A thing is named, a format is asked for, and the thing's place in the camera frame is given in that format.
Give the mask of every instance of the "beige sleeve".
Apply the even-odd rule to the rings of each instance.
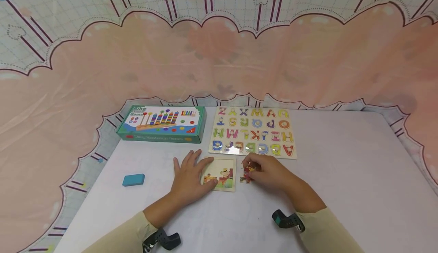
[[[300,234],[309,253],[363,253],[362,248],[327,207],[316,213],[299,213],[306,230]]]
[[[83,253],[143,253],[144,240],[156,231],[141,211],[98,239]]]

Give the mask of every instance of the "pink fabric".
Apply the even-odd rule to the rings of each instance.
[[[97,144],[102,115],[131,98],[250,92],[309,107],[360,98],[397,105],[438,181],[437,38],[428,17],[404,24],[392,3],[346,24],[307,14],[257,37],[224,17],[173,28],[147,12],[131,13],[122,27],[96,22],[55,49],[52,68],[1,72],[0,244],[15,252],[46,232],[63,203],[60,185]]]

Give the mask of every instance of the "blue block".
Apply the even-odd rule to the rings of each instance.
[[[123,186],[124,187],[130,187],[130,186],[138,186],[142,185],[144,182],[144,174],[134,174],[134,175],[126,175],[123,179]]]

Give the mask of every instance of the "white tabletop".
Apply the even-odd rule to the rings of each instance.
[[[120,141],[55,253],[81,252],[166,194],[173,156],[198,148],[209,155],[214,109],[207,109],[201,144]],[[365,252],[436,252],[438,198],[381,115],[290,114],[298,160],[281,162],[316,190]],[[124,176],[136,173],[146,175],[144,184],[123,187]],[[292,231],[271,219],[278,208],[290,214],[288,207],[282,196],[236,182],[235,193],[211,192],[165,230],[181,235],[176,252],[304,252]]]

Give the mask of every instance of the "green box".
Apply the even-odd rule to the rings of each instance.
[[[130,141],[199,144],[206,118],[205,107],[134,105],[117,134]]]

